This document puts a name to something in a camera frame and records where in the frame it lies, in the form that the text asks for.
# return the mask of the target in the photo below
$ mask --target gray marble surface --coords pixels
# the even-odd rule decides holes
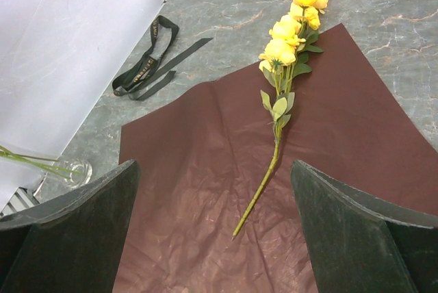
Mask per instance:
[[[115,97],[109,87],[64,152],[90,161],[93,177],[118,163],[121,126],[175,100],[195,84],[214,80],[256,62],[268,30],[290,0],[169,0],[161,14],[180,26],[167,59],[202,37],[214,39],[176,67],[175,80],[143,102]],[[324,31],[343,23],[396,100],[438,149],[438,0],[330,0]],[[157,48],[163,50],[165,39]],[[119,73],[150,46],[149,32]],[[40,201],[65,193],[43,186]]]

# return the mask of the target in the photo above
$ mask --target flower stem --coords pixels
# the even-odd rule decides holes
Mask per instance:
[[[239,224],[234,229],[233,237],[231,238],[232,240],[234,240],[234,238],[238,235],[240,229],[242,228],[243,224],[245,223],[245,220],[248,218],[249,214],[253,210],[255,203],[259,199],[260,194],[263,191],[263,188],[267,184],[267,182],[269,180],[269,177],[272,174],[272,172],[274,171],[276,163],[279,160],[279,149],[280,149],[281,131],[279,129],[276,129],[276,128],[277,128],[277,125],[275,125],[276,137],[275,137],[274,155],[272,156],[272,160],[271,160],[271,163],[269,164],[268,171],[266,172],[265,177],[261,181],[261,184],[260,184],[259,188],[255,192],[255,195],[254,195],[253,199],[251,200],[251,202],[249,203],[248,207],[246,208],[246,210],[244,212],[244,215],[240,218]]]

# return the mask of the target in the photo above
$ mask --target clear glass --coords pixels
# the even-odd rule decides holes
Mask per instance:
[[[41,182],[32,193],[40,203],[86,185],[93,172],[91,164],[86,160],[60,157],[60,160],[54,165],[74,172],[65,172],[65,178],[54,173],[44,172]]]

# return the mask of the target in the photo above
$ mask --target white backdrop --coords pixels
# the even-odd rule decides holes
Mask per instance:
[[[61,155],[162,0],[0,0],[0,144]],[[0,211],[35,170],[0,158]]]

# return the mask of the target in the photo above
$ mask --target brown wrapping paper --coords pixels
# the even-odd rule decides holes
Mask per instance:
[[[318,45],[294,84],[279,167],[234,241],[274,146],[258,64],[123,127],[120,162],[138,160],[142,176],[114,292],[317,292],[289,182],[298,159],[438,215],[438,154],[343,25]]]

